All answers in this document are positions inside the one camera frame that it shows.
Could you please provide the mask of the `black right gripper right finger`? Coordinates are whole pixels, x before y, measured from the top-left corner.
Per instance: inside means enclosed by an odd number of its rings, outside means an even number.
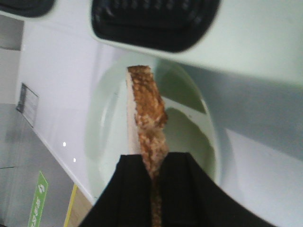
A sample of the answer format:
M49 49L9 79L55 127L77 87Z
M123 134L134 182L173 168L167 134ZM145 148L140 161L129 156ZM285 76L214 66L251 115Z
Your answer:
M257 226L257 218L224 193L189 153L169 153L160 176L164 226Z

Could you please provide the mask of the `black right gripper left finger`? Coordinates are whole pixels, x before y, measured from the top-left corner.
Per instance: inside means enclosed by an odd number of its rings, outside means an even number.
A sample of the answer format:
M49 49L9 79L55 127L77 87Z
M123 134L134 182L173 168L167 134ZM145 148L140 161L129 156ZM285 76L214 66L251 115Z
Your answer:
M141 155L121 155L101 196L81 227L150 227L151 179Z

